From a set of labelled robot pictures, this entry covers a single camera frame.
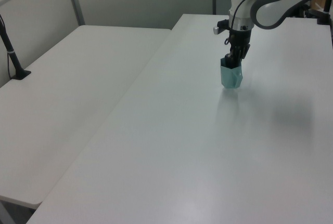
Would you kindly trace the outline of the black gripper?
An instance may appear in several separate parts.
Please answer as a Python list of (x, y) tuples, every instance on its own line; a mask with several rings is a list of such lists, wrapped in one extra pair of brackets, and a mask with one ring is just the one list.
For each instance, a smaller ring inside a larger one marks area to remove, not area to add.
[(229, 32), (230, 52), (226, 54), (225, 66), (227, 68), (237, 67), (237, 56), (234, 54), (234, 49), (239, 48), (239, 59), (245, 59), (245, 56), (250, 48), (251, 30), (248, 31), (235, 31)]

